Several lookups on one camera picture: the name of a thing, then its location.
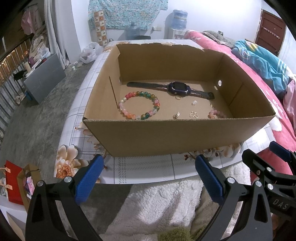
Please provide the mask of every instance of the teal floral fabric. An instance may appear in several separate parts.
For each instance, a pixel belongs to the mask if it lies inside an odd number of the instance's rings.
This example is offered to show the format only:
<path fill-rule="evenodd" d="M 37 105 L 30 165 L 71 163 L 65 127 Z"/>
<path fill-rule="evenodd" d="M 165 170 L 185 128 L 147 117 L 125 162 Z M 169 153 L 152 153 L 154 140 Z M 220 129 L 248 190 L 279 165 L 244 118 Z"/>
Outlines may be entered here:
<path fill-rule="evenodd" d="M 168 0 L 90 0 L 89 23 L 94 26 L 94 12 L 104 10 L 107 28 L 125 29 L 135 22 L 147 30 L 160 10 L 168 9 Z"/>

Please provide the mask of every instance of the pink bead bracelet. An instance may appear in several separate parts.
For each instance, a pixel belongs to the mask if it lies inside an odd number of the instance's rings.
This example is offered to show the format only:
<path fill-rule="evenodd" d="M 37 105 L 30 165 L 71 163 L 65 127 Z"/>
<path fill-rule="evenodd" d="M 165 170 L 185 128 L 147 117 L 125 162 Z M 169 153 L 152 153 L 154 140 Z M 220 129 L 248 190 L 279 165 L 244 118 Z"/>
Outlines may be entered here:
<path fill-rule="evenodd" d="M 150 110 L 149 112 L 146 112 L 143 115 L 134 115 L 129 113 L 123 106 L 123 103 L 126 102 L 129 98 L 135 97 L 135 96 L 142 96 L 142 97 L 146 97 L 147 99 L 150 99 L 153 101 L 154 104 L 154 108 L 153 110 Z M 160 103 L 159 100 L 157 99 L 157 97 L 153 94 L 150 94 L 148 92 L 143 92 L 143 91 L 137 91 L 137 92 L 130 92 L 128 93 L 125 97 L 123 97 L 122 100 L 120 100 L 119 104 L 118 104 L 120 111 L 127 117 L 127 118 L 131 118 L 133 120 L 145 120 L 148 119 L 149 117 L 155 115 L 160 108 Z"/>
<path fill-rule="evenodd" d="M 218 111 L 218 110 L 211 110 L 209 112 L 208 117 L 210 119 L 215 119 L 215 115 L 218 116 L 218 117 L 220 117 L 220 118 L 227 118 L 226 115 L 224 115 L 222 111 Z"/>

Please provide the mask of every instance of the metal railing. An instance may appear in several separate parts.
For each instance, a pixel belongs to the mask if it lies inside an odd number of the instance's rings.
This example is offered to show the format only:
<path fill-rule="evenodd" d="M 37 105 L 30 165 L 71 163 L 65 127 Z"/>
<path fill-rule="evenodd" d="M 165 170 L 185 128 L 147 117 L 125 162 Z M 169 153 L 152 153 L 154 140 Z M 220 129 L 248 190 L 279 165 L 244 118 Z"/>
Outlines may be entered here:
<path fill-rule="evenodd" d="M 25 93 L 25 88 L 20 80 L 14 80 L 13 74 L 25 69 L 24 63 L 29 59 L 32 36 L 26 36 L 0 56 L 0 131 L 5 134 L 5 129 L 18 106 L 15 98 Z"/>

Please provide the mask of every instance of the blue container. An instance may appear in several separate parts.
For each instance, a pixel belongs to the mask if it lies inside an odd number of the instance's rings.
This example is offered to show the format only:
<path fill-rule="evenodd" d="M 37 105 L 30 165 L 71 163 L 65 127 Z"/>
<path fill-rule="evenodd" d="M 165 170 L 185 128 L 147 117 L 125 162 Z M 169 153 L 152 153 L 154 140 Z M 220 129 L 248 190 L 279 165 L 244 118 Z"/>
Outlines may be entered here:
<path fill-rule="evenodd" d="M 135 22 L 132 22 L 129 27 L 126 28 L 126 40 L 134 40 L 135 37 L 140 35 L 140 27 Z"/>
<path fill-rule="evenodd" d="M 188 13 L 186 11 L 177 10 L 177 9 L 175 9 L 173 12 L 174 12 L 174 18 L 173 18 L 171 27 L 177 30 L 185 29 L 187 24 Z"/>

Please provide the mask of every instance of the red gift bag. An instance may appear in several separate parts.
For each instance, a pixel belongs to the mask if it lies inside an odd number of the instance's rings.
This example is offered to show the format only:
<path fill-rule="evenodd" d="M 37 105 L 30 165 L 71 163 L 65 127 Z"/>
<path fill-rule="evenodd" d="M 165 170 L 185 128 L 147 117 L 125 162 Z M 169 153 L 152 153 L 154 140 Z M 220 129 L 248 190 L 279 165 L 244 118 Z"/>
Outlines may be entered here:
<path fill-rule="evenodd" d="M 17 175 L 20 173 L 22 168 L 6 160 L 4 170 L 6 176 L 6 189 L 8 193 L 8 200 L 10 202 L 23 205 L 22 198 L 20 196 L 20 189 L 17 184 Z"/>

